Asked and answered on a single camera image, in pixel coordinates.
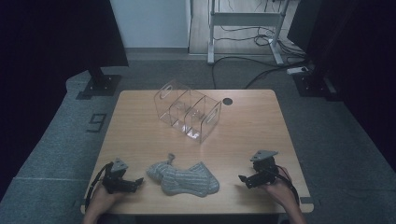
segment wall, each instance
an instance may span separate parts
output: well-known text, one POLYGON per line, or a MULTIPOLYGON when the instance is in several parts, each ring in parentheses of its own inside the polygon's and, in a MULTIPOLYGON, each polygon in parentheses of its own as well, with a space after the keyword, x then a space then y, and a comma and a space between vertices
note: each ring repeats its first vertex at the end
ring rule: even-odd
POLYGON ((393 0, 381 4, 359 0, 329 58, 332 79, 339 86, 345 105, 394 171, 396 33, 392 29, 395 27, 395 8, 393 0))
POLYGON ((110 0, 125 48, 187 48, 190 0, 110 0))
POLYGON ((107 0, 0 1, 0 30, 3 197, 61 105, 66 80, 128 61, 107 0))

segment human hand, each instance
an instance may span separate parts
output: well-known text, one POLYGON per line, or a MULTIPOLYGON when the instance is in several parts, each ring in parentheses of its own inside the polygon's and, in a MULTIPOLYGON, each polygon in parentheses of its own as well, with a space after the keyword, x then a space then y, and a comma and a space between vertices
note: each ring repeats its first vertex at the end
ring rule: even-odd
POLYGON ((110 209, 115 202, 125 197, 126 194, 126 192, 114 192, 110 194, 107 192, 107 189, 103 186, 102 182, 99 182, 93 192, 90 205, 85 212, 82 223, 96 223, 103 213, 110 209))
MULTIPOLYGON (((279 174, 291 182, 289 172, 284 167, 278 167, 279 174)), ((294 194, 288 184, 280 178, 277 178, 273 184, 258 186, 259 189, 265 189, 267 193, 285 209, 289 216, 291 224, 305 224, 303 213, 295 201, 294 194)))

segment black curtain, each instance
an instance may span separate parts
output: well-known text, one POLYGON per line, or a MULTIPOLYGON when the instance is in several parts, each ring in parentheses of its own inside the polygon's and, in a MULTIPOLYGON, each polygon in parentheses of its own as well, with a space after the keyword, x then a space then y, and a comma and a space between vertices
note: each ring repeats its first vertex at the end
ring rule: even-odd
POLYGON ((346 106, 396 171, 395 31, 394 1, 360 0, 328 60, 346 106))
POLYGON ((0 38, 3 196, 62 103, 66 80, 128 62, 108 0, 1 1, 0 38))

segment knit fabric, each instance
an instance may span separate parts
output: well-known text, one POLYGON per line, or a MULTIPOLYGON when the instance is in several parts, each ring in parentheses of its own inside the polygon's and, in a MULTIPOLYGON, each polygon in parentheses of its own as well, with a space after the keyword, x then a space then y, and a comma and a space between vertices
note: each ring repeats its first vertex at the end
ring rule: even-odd
POLYGON ((188 170, 178 170, 172 166, 175 158, 169 154, 168 161, 151 165, 147 174, 161 182, 161 188, 167 195, 189 193, 198 197, 219 191, 219 181, 210 173, 203 162, 193 165, 188 170))

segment acrylic divider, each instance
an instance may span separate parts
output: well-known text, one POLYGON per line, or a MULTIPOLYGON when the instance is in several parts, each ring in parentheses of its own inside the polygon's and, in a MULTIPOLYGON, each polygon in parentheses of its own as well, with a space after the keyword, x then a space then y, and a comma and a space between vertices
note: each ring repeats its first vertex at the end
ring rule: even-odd
POLYGON ((154 96, 158 118, 202 143, 219 121, 221 102, 172 80, 154 96))

